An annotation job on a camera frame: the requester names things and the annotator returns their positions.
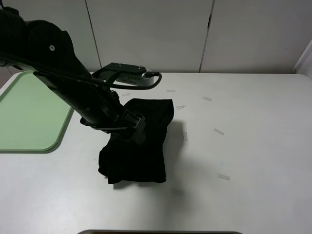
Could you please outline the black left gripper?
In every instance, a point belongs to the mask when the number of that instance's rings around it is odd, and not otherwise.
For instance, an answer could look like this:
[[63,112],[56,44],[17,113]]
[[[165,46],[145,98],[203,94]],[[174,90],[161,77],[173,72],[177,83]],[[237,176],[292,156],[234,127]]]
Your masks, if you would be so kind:
[[80,90],[82,101],[80,123],[108,134],[116,134],[136,144],[145,141],[145,119],[140,113],[126,109],[114,90]]

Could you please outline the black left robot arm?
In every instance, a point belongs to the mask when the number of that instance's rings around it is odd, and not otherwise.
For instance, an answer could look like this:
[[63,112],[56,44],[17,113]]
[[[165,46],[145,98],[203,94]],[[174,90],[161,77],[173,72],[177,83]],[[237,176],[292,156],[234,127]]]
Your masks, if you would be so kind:
[[144,117],[119,102],[115,81],[141,78],[145,68],[110,63],[91,75],[76,57],[66,31],[45,20],[24,21],[10,7],[0,9],[0,64],[33,70],[80,114],[81,124],[126,141],[144,142]]

